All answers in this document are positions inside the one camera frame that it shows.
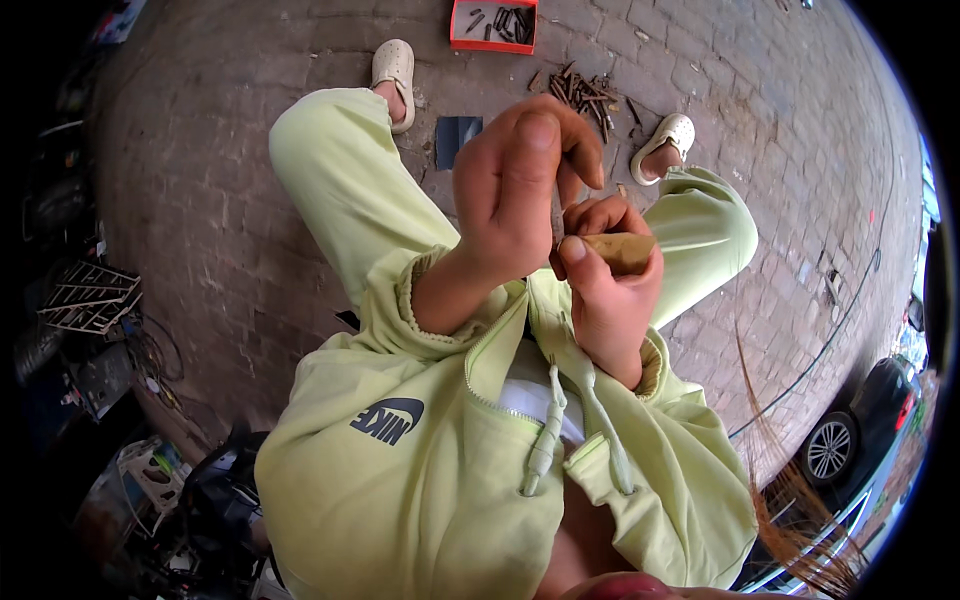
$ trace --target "brick pavement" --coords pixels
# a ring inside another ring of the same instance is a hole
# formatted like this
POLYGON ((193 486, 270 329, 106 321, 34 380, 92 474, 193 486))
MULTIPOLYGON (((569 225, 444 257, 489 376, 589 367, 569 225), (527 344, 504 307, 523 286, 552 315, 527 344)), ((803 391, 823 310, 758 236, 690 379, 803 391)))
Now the brick pavement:
MULTIPOLYGON (((920 215, 916 125, 878 50, 848 10, 818 3, 784 13, 773 0, 543 0, 537 52, 449 50, 450 2, 168 0, 148 3, 107 64, 91 128, 110 260, 144 277, 145 308, 168 323, 187 362, 182 388, 220 420, 242 410, 269 427, 287 402, 297 361, 337 331, 343 291, 274 178, 267 131, 299 96, 369 82, 372 52, 403 37, 417 54, 418 120, 396 138, 404 164, 456 224, 449 172, 433 167, 439 115, 482 115, 528 96, 540 68, 576 60, 608 73, 640 104, 641 123, 614 113, 609 193, 664 114, 697 127, 689 161, 728 179, 752 210, 756 256, 663 331, 674 368, 702 382, 733 432, 752 409, 740 376, 734 316, 765 405, 790 386, 844 311, 832 310, 821 252, 852 305, 831 349, 773 408, 788 453, 864 352, 879 356, 900 320, 920 215), (869 224, 870 210, 876 221, 869 224)), ((223 430, 207 427, 211 437, 223 430)), ((748 428, 736 439, 779 468, 748 428)))

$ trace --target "leg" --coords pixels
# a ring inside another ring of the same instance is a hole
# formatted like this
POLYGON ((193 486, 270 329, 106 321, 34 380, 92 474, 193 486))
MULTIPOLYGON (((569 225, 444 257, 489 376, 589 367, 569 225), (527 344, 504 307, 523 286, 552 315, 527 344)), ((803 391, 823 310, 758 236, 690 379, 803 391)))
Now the leg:
POLYGON ((276 174, 354 306, 367 272, 391 250, 427 252, 460 239, 400 162, 392 112, 368 89, 325 89, 301 98, 270 131, 276 174))
POLYGON ((663 250, 663 286, 650 320, 657 329, 731 280, 756 251, 747 206, 706 169, 670 166, 660 181, 660 199, 643 218, 663 250))

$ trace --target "lips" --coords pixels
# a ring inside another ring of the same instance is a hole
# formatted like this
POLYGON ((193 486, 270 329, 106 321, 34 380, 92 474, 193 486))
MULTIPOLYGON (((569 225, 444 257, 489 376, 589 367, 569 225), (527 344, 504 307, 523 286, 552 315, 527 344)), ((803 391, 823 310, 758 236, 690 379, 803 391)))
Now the lips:
POLYGON ((596 586, 585 591, 577 600, 620 600, 637 592, 654 600, 670 594, 670 588, 652 575, 646 573, 623 573, 608 577, 596 586))

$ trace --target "car wheel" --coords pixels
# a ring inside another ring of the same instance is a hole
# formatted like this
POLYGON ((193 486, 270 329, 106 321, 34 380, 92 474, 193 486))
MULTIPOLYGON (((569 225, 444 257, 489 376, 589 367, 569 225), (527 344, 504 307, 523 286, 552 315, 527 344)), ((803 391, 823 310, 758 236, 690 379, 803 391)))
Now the car wheel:
POLYGON ((839 479, 853 463, 857 433, 847 413, 825 415, 804 442, 803 469, 814 486, 825 486, 839 479))

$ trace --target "red box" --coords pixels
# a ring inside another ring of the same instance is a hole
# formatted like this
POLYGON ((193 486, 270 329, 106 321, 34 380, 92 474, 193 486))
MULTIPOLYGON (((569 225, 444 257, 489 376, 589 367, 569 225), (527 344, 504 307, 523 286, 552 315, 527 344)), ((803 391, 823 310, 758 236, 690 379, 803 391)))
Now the red box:
POLYGON ((501 0, 454 0, 453 14, 450 16, 450 48, 454 50, 492 50, 494 52, 532 55, 534 53, 534 46, 537 44, 537 4, 539 1, 540 0, 509 0, 508 2, 503 2, 501 0), (476 16, 470 16, 469 11, 474 8, 483 8, 480 5, 484 4, 491 5, 489 9, 484 9, 484 15, 487 18, 481 21, 480 24, 470 32, 471 37, 456 37, 455 32, 458 29, 463 31, 473 22, 473 19, 476 18, 476 16), (492 20, 496 18, 496 11, 501 6, 507 8, 533 9, 531 25, 534 29, 534 35, 529 44, 517 44, 501 39, 494 39, 495 36, 499 37, 496 30, 491 32, 490 41, 486 41, 483 38, 487 24, 493 23, 492 20), (475 37, 478 31, 480 32, 479 39, 475 37))

